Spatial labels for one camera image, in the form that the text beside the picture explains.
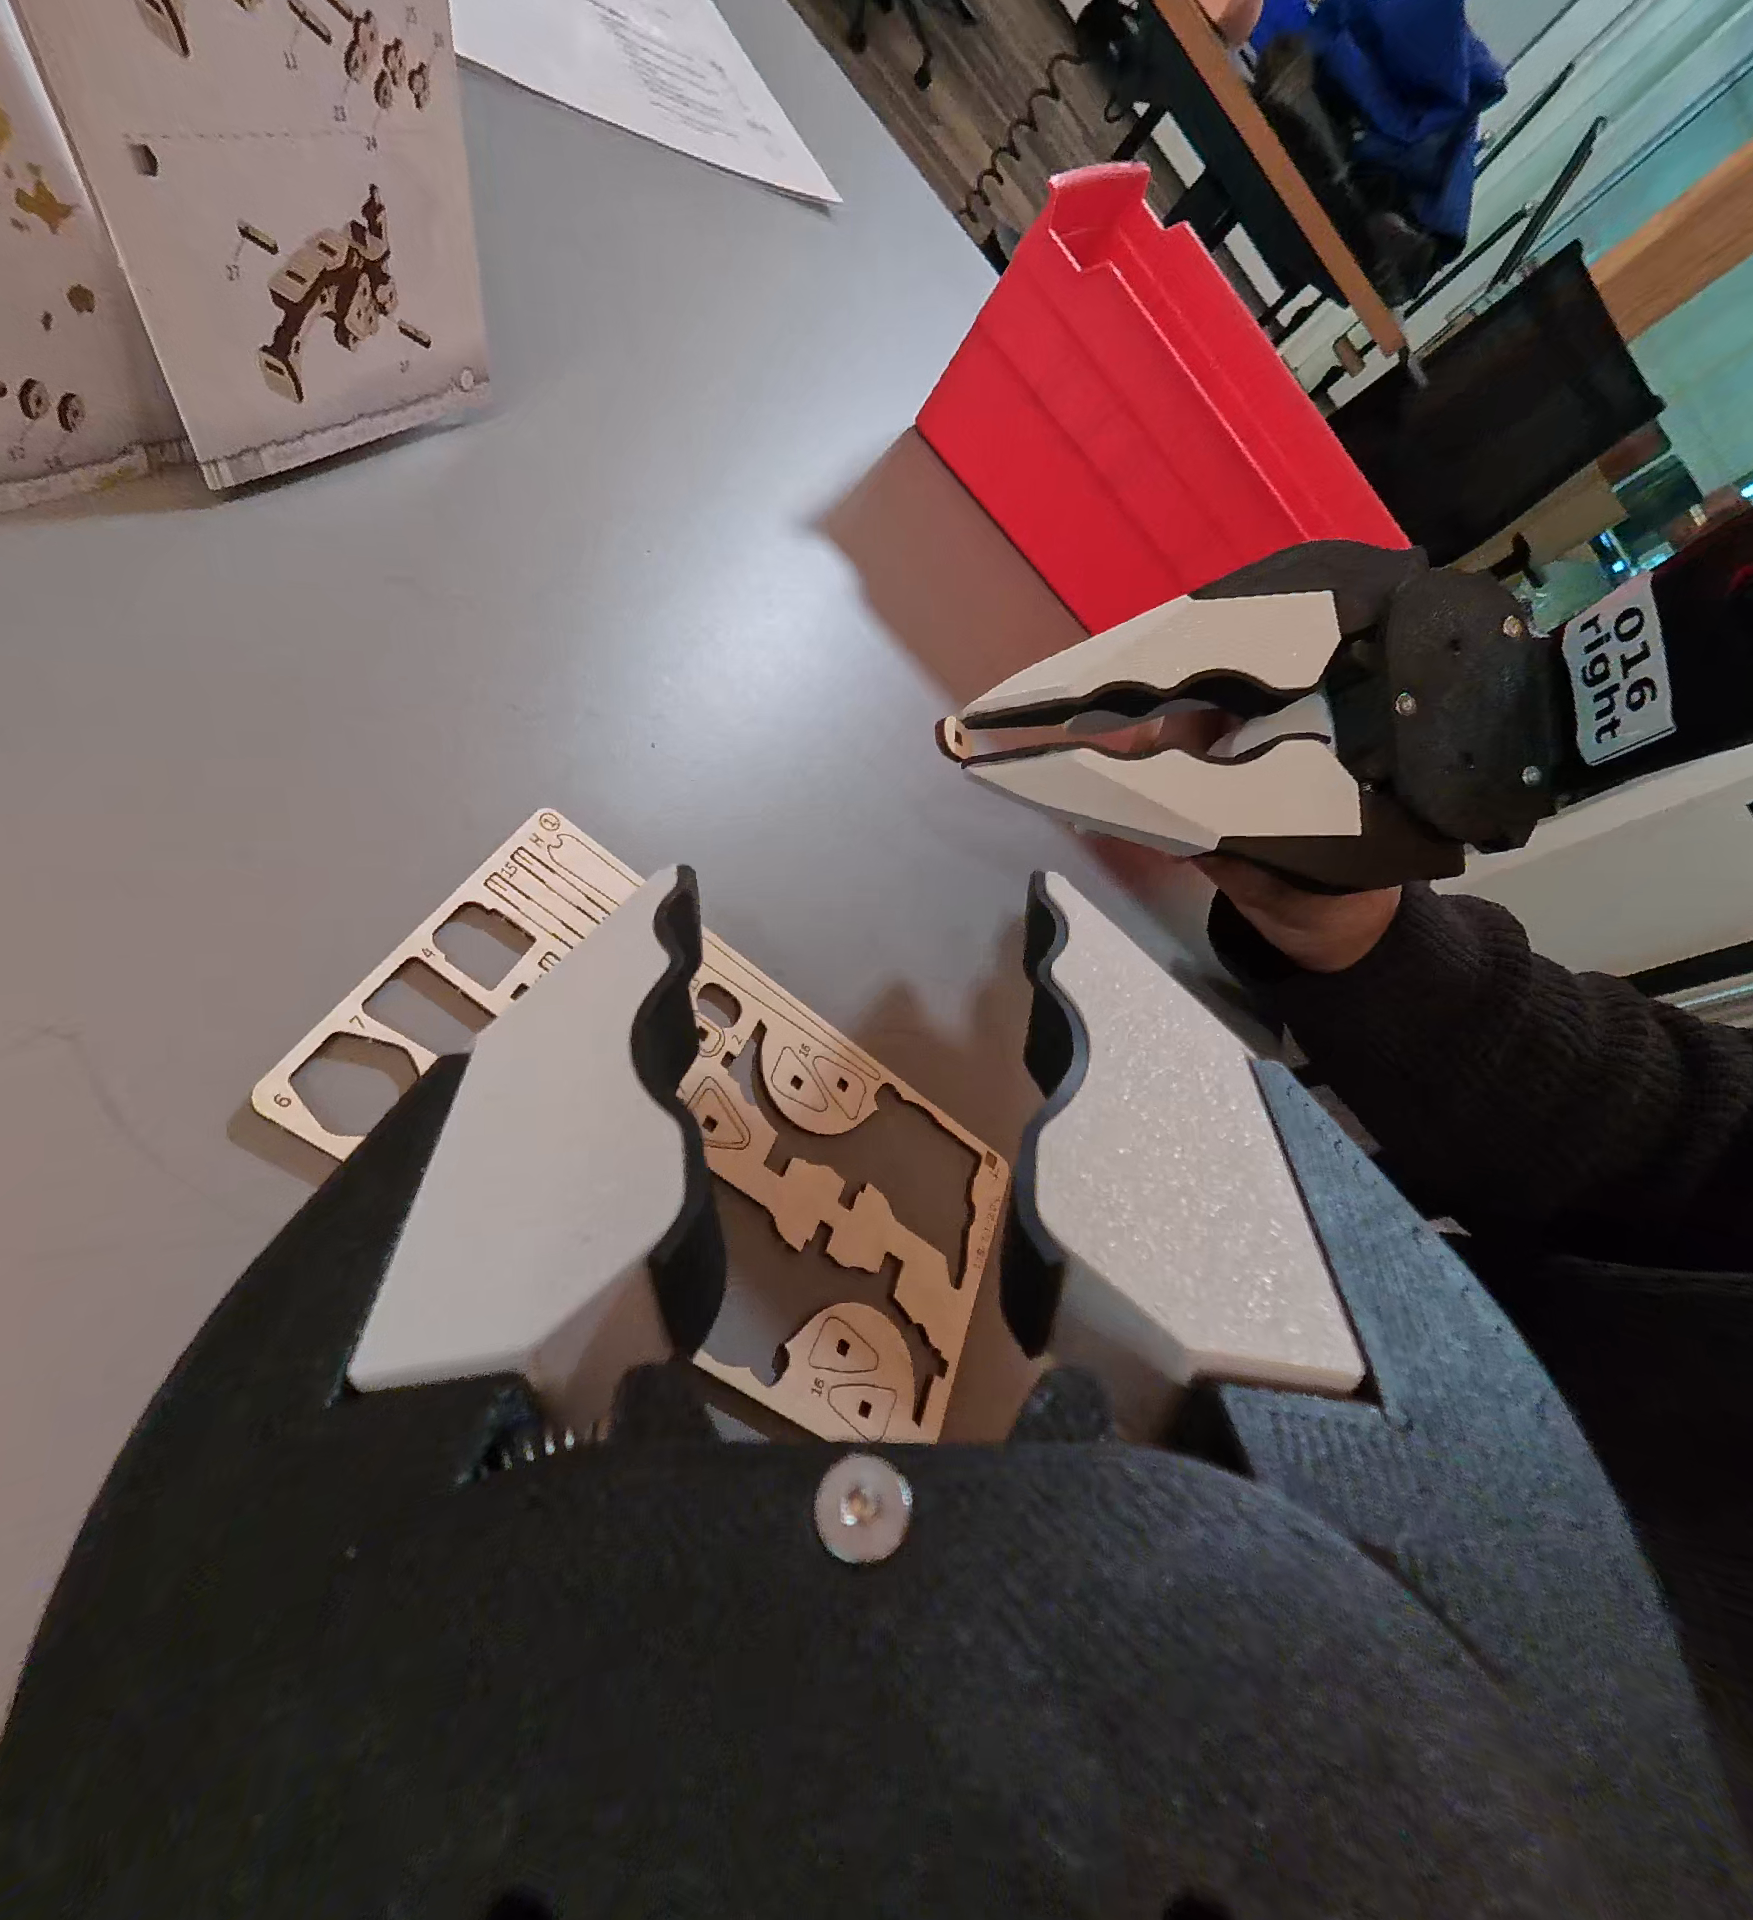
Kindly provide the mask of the person's black knit sweater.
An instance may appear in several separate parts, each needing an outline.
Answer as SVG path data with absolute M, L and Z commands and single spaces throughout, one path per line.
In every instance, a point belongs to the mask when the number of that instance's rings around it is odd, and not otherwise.
M 1753 1840 L 1753 1203 L 1566 1235 L 1417 1203 L 1453 1220 L 1615 1489 Z

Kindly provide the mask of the black monitor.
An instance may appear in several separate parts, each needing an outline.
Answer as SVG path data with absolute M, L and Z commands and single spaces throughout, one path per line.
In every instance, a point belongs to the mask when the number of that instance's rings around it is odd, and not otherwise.
M 1396 369 L 1349 395 L 1326 430 L 1399 537 L 1453 569 L 1656 421 L 1664 395 L 1566 239 L 1442 351 L 1417 351 L 1417 376 Z

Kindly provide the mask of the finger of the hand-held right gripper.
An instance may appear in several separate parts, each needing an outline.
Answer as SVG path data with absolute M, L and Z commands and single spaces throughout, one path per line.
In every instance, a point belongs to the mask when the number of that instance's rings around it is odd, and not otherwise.
M 967 788 L 992 788 L 1016 807 L 1039 807 L 1064 831 L 1097 831 L 1147 851 L 1223 851 L 1223 842 L 1358 842 L 1366 791 L 1337 755 L 1326 704 L 1287 704 L 1256 723 L 1229 723 L 1210 748 L 1147 741 L 1115 748 L 1104 735 L 1039 735 L 1001 755 L 962 759 Z
M 953 712 L 962 735 L 1117 735 L 1161 712 L 1283 712 L 1343 651 L 1337 589 L 1174 600 Z

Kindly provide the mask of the white instruction booklet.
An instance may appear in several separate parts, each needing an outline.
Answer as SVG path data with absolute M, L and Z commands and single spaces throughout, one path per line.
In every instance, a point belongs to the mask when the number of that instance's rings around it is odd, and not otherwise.
M 482 395 L 451 0 L 0 0 L 0 512 Z

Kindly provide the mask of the white paper sheet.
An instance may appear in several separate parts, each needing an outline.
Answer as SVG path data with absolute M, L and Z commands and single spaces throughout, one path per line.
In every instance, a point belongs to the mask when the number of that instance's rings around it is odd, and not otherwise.
M 837 179 L 716 16 L 716 0 L 452 0 L 452 59 L 581 116 L 837 210 Z

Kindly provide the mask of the red plastic bin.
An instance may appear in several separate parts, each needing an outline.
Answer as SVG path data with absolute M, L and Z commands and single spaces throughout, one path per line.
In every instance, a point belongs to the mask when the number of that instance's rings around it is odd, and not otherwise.
M 1147 168 L 1055 179 L 916 441 L 1088 638 L 1283 546 L 1409 546 Z

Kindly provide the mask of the cut-out wooden puzzle sheet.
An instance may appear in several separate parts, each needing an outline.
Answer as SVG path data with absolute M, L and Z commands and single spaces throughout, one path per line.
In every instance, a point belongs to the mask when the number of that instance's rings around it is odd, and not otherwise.
M 537 807 L 451 892 L 261 1085 L 250 1115 L 322 1156 L 361 1124 L 322 1124 L 303 1067 L 342 1043 L 409 1090 L 441 1043 L 370 998 L 409 977 L 451 1019 L 509 1019 L 639 876 L 575 813 Z M 699 932 L 685 1115 L 720 1177 L 729 1309 L 768 1325 L 768 1364 L 699 1353 L 699 1377 L 780 1429 L 938 1440 L 962 1343 L 992 1280 L 1006 1151 L 938 1115 L 910 1077 L 811 1019 L 720 932 Z

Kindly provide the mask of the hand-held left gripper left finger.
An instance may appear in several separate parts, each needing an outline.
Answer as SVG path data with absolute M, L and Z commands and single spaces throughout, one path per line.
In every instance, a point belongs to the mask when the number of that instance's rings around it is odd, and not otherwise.
M 550 1416 L 603 1416 L 618 1377 L 696 1357 L 720 1314 L 720 1226 L 681 1085 L 699 878 L 647 876 L 451 1096 L 350 1393 L 522 1377 Z

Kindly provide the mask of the wooden background table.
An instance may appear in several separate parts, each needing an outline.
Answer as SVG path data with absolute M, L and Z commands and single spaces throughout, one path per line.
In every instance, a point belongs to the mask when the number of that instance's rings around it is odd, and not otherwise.
M 1417 351 L 1399 339 L 1399 315 L 1375 295 L 1375 278 L 1343 243 L 1343 232 L 1318 210 L 1310 179 L 1299 170 L 1299 157 L 1283 148 L 1283 133 L 1256 108 L 1256 91 L 1245 91 L 1223 30 L 1210 19 L 1210 9 L 1202 0 L 1154 0 L 1154 16 L 1176 34 L 1176 50 L 1192 59 L 1192 75 L 1219 95 L 1219 110 L 1237 125 L 1237 145 L 1245 145 L 1256 170 L 1268 179 L 1268 196 L 1287 210 L 1287 221 L 1308 232 L 1308 243 L 1337 278 L 1343 307 L 1366 323 L 1375 351 L 1389 351 L 1396 369 L 1409 369 L 1409 382 L 1428 382 Z

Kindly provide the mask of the person's right forearm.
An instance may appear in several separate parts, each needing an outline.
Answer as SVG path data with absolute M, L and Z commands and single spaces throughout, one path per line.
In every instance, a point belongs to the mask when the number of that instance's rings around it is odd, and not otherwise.
M 1753 1203 L 1753 1030 L 1566 971 L 1488 897 L 1399 892 L 1358 971 L 1299 971 L 1229 897 L 1219 962 L 1299 1036 L 1409 1196 L 1566 1235 Z

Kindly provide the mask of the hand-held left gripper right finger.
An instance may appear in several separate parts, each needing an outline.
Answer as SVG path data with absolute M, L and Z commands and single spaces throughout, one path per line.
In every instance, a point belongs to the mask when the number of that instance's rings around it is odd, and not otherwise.
M 1202 1385 L 1358 1399 L 1366 1343 L 1256 1043 L 1064 876 L 1027 876 L 1020 977 L 1006 1334 L 1097 1377 L 1117 1416 L 1176 1416 Z

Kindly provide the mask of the person's right hand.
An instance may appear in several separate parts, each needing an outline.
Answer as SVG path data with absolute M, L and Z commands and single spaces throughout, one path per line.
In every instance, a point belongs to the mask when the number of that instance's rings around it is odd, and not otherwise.
M 1223 869 L 1219 897 L 1299 971 L 1358 971 L 1399 908 L 1399 892 L 1310 897 L 1264 869 Z

